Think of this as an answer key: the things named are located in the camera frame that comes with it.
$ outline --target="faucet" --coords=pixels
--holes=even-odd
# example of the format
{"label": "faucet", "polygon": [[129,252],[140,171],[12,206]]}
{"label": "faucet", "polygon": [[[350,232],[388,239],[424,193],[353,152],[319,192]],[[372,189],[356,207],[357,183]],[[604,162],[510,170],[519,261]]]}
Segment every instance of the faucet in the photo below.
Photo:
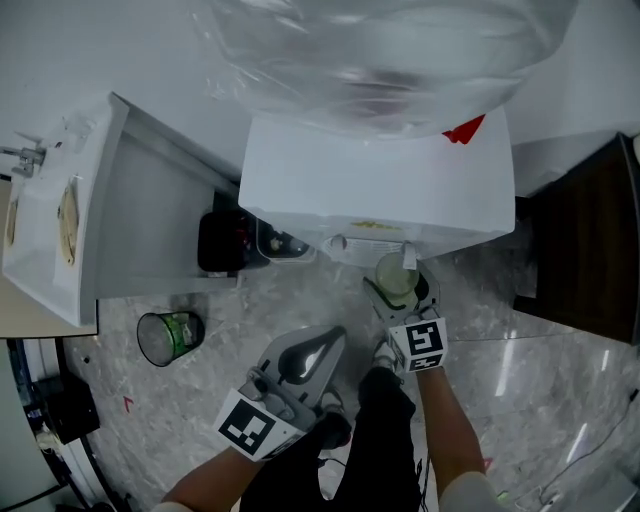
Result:
{"label": "faucet", "polygon": [[17,156],[20,159],[20,165],[13,167],[11,171],[24,178],[31,178],[34,166],[42,165],[42,162],[44,162],[46,151],[41,148],[16,149],[0,146],[0,154]]}

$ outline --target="black container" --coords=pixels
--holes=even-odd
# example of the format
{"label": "black container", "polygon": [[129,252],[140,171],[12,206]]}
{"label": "black container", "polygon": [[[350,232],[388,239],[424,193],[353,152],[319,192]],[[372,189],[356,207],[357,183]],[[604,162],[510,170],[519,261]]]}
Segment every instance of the black container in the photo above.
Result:
{"label": "black container", "polygon": [[244,210],[219,211],[200,220],[198,265],[205,272],[238,272],[265,267],[256,248],[257,219]]}
{"label": "black container", "polygon": [[138,346],[151,364],[164,367],[204,341],[204,323],[188,311],[147,313],[138,321]]}
{"label": "black container", "polygon": [[62,444],[100,428],[89,386],[67,373],[33,383],[37,402],[44,404],[46,423]]}

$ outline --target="white box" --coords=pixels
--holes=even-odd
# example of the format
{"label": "white box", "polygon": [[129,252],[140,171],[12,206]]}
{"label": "white box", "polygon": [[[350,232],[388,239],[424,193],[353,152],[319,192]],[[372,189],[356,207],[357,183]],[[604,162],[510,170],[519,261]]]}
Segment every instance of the white box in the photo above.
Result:
{"label": "white box", "polygon": [[240,205],[322,250],[337,234],[413,241],[420,258],[514,228],[511,145],[502,108],[468,145],[443,135],[371,140],[255,118]]}
{"label": "white box", "polygon": [[274,458],[305,435],[236,389],[229,391],[213,428],[254,462]]}
{"label": "white box", "polygon": [[392,327],[389,342],[406,372],[442,366],[449,352],[444,318]]}

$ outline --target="white appliance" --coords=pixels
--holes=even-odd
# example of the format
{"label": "white appliance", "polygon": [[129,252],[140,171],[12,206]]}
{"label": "white appliance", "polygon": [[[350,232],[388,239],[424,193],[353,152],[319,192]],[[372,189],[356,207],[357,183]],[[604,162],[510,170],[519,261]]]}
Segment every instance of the white appliance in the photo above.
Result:
{"label": "white appliance", "polygon": [[504,110],[490,112],[468,145],[442,135],[363,141],[255,118],[239,203],[360,266],[404,242],[418,259],[486,242],[515,222]]}
{"label": "white appliance", "polygon": [[[179,146],[114,94],[70,111],[39,141],[33,176],[13,177],[4,275],[75,326],[95,325],[96,299],[235,286],[200,270],[197,246],[214,194],[235,198],[237,187]],[[69,190],[74,226],[63,236]]]}

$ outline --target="black wire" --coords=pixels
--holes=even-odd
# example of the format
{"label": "black wire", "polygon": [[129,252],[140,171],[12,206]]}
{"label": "black wire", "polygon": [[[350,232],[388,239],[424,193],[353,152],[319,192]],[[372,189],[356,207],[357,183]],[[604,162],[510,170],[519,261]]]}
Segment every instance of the black wire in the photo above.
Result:
{"label": "black wire", "polygon": [[435,304],[429,304],[428,306],[424,306],[423,308],[419,309],[417,313],[418,318],[420,318],[420,320],[424,320],[422,315],[424,315],[429,310],[433,311],[435,315],[440,318],[440,313],[438,313],[438,309],[436,308]]}
{"label": "black wire", "polygon": [[41,498],[44,498],[45,496],[49,496],[50,494],[53,494],[54,492],[58,492],[60,489],[64,489],[65,484],[62,485],[56,485],[54,487],[52,487],[51,489],[47,489],[44,492],[41,492],[40,494],[36,494],[35,496],[32,496],[29,499],[26,499],[24,501],[21,501],[20,503],[16,503],[15,505],[11,505],[9,507],[5,507],[3,509],[0,509],[0,512],[9,512],[10,510],[15,510],[17,508],[21,508],[24,507],[26,505],[28,505],[29,503],[33,503],[34,501],[38,501]]}
{"label": "black wire", "polygon": [[427,453],[427,470],[424,474],[424,488],[422,489],[422,510],[429,512],[427,507],[427,486],[429,485],[429,469],[431,468],[431,455]]}
{"label": "black wire", "polygon": [[[429,467],[431,463],[431,456],[427,453],[427,469],[424,473],[424,486],[420,491],[420,506],[424,512],[429,512],[429,507],[427,507],[427,486],[429,485]],[[418,477],[418,489],[420,489],[420,475],[422,475],[422,459],[418,462],[418,467],[416,468],[416,476]]]}
{"label": "black wire", "polygon": [[326,458],[326,459],[318,459],[318,467],[319,467],[319,468],[321,468],[322,466],[324,466],[324,465],[325,465],[327,462],[329,462],[329,461],[337,462],[337,463],[338,463],[338,464],[340,464],[343,468],[346,468],[346,467],[347,467],[347,465],[346,465],[344,462],[342,462],[342,461],[340,461],[340,460],[338,460],[338,459],[333,459],[333,458],[331,458],[331,457],[328,457],[328,458]]}
{"label": "black wire", "polygon": [[618,420],[618,423],[616,423],[613,428],[609,431],[609,433],[605,436],[605,438],[600,442],[600,444],[598,444],[598,446],[596,446],[593,450],[591,450],[590,452],[585,453],[584,455],[581,455],[580,457],[578,457],[576,460],[574,460],[571,464],[569,464],[566,468],[564,468],[562,471],[560,471],[560,473],[558,473],[556,476],[554,476],[551,481],[545,485],[544,487],[540,488],[540,493],[538,494],[538,501],[540,502],[541,505],[544,505],[544,500],[542,499],[543,495],[545,492],[547,492],[547,490],[549,489],[549,487],[551,487],[551,485],[553,485],[558,478],[560,478],[562,475],[564,475],[567,471],[569,471],[573,466],[575,466],[578,462],[580,462],[581,460],[586,459],[587,457],[590,457],[591,455],[593,455],[594,453],[596,453],[600,448],[602,448],[604,446],[604,444],[609,440],[609,438],[613,435],[613,433],[616,431],[616,429],[620,426],[620,424],[625,420],[625,418],[627,417],[627,414],[629,414],[629,409],[631,409],[631,404],[633,403],[633,401],[635,400],[635,397],[637,396],[637,393],[634,391],[634,394],[632,395],[633,398],[629,399],[629,403],[627,404],[627,408],[624,411],[624,414],[622,415],[622,417]]}

